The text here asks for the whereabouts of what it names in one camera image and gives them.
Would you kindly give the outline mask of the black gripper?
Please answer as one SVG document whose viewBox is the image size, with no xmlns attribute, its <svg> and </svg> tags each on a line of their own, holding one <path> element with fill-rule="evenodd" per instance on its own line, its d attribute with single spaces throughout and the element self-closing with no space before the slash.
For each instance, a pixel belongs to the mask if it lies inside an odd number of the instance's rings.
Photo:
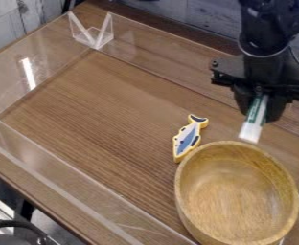
<svg viewBox="0 0 299 245">
<path fill-rule="evenodd" d="M 280 119 L 286 105 L 299 101 L 299 64 L 290 45 L 271 54 L 219 57 L 211 61 L 212 83 L 228 87 L 243 115 L 254 97 L 268 94 L 266 122 Z"/>
</svg>

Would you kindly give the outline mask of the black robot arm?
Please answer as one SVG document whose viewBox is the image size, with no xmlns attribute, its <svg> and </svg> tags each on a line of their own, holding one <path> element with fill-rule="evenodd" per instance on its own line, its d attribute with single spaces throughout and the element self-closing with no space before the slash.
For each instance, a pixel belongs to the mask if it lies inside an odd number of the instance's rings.
<svg viewBox="0 0 299 245">
<path fill-rule="evenodd" d="M 299 34 L 299 0 L 238 0 L 242 30 L 239 56 L 211 61 L 211 82 L 230 88 L 242 113 L 264 95 L 264 120 L 275 122 L 299 101 L 299 58 L 290 46 Z"/>
</svg>

